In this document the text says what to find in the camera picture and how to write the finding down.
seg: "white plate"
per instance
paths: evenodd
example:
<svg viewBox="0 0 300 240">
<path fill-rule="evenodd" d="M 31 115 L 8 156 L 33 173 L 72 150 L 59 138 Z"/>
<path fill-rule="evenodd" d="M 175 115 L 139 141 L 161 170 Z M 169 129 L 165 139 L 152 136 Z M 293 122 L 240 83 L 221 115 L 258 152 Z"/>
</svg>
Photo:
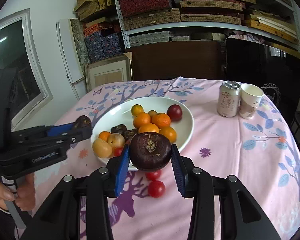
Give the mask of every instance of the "white plate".
<svg viewBox="0 0 300 240">
<path fill-rule="evenodd" d="M 101 133 L 102 131 L 110 131 L 112 127 L 117 126 L 121 123 L 123 123 L 128 130 L 134 129 L 131 108 L 136 104 L 141 105 L 146 113 L 148 113 L 150 110 L 155 110 L 158 113 L 166 113 L 169 106 L 171 105 L 179 105 L 181 107 L 182 119 L 179 122 L 171 122 L 171 127 L 177 132 L 177 140 L 175 144 L 181 152 L 192 136 L 194 129 L 194 119 L 190 110 L 184 104 L 174 99 L 163 97 L 136 98 L 124 102 L 121 105 L 118 105 L 115 108 L 111 109 L 108 113 L 101 117 L 94 126 L 90 138 L 91 147 L 93 142 L 98 138 L 99 133 Z M 109 160 L 108 158 L 99 159 L 104 164 L 107 164 Z M 134 167 L 132 163 L 130 163 L 129 171 L 138 171 L 138 169 Z"/>
</svg>

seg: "screw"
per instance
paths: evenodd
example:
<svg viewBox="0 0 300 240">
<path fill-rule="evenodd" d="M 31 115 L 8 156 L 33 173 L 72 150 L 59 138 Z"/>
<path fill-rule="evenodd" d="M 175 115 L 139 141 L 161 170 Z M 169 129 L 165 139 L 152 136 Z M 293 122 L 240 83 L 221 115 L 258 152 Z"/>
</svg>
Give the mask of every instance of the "screw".
<svg viewBox="0 0 300 240">
<path fill-rule="evenodd" d="M 238 180 L 238 178 L 236 176 L 234 176 L 234 175 L 230 175 L 228 179 L 231 182 L 237 182 L 237 180 Z"/>
<path fill-rule="evenodd" d="M 65 182 L 69 182 L 69 181 L 72 180 L 72 176 L 71 176 L 71 175 L 66 175 L 66 176 L 63 177 L 63 180 L 64 180 Z"/>
<path fill-rule="evenodd" d="M 106 168 L 106 167 L 101 167 L 101 168 L 99 169 L 99 172 L 100 172 L 101 174 L 106 174 L 106 173 L 108 172 L 108 168 Z"/>
<path fill-rule="evenodd" d="M 193 168 L 193 169 L 192 169 L 192 172 L 193 172 L 194 174 L 200 174 L 200 173 L 202 172 L 202 170 L 201 170 L 200 168 Z"/>
</svg>

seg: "beverage can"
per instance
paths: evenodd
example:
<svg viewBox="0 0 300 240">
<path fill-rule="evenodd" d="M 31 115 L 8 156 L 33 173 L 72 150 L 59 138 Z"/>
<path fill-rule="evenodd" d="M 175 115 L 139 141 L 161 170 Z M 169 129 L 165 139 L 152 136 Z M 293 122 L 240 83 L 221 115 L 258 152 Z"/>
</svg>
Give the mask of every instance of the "beverage can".
<svg viewBox="0 0 300 240">
<path fill-rule="evenodd" d="M 237 114 L 240 100 L 240 85 L 234 81 L 224 81 L 220 86 L 217 111 L 225 117 Z"/>
</svg>

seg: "table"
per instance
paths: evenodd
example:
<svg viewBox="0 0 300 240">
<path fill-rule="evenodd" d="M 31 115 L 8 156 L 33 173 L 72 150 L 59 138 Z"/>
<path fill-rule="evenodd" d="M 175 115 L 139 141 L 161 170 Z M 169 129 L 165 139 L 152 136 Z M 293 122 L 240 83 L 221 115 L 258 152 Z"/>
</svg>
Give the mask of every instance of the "table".
<svg viewBox="0 0 300 240">
<path fill-rule="evenodd" d="M 188 79 L 111 83 L 85 95 L 57 124 L 87 115 L 94 125 L 120 103 L 138 97 L 160 96 L 185 104 L 194 116 L 194 133 L 181 155 L 192 159 L 210 175 L 236 175 L 251 192 L 283 240 L 300 226 L 300 152 L 287 123 L 267 96 L 254 119 L 220 116 L 217 111 L 222 81 Z M 68 159 L 35 173 L 36 207 L 67 174 L 75 178 L 104 166 L 93 154 L 90 140 L 72 145 Z M 172 166 L 162 170 L 166 186 L 161 198 L 147 195 L 144 172 L 128 172 L 124 192 L 109 199 L 114 239 L 185 240 L 189 230 L 192 199 L 177 190 Z M 81 239 L 85 234 L 85 199 L 81 209 Z M 215 239 L 220 239 L 220 209 L 215 198 Z"/>
</svg>

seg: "white cup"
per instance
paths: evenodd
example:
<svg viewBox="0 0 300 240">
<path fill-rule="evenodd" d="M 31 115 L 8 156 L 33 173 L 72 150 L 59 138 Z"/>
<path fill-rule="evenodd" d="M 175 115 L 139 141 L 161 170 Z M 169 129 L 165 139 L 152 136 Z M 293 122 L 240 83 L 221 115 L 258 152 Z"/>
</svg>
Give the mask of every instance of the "white cup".
<svg viewBox="0 0 300 240">
<path fill-rule="evenodd" d="M 244 119 L 252 119 L 263 96 L 261 88 L 252 84 L 242 84 L 239 115 Z"/>
</svg>

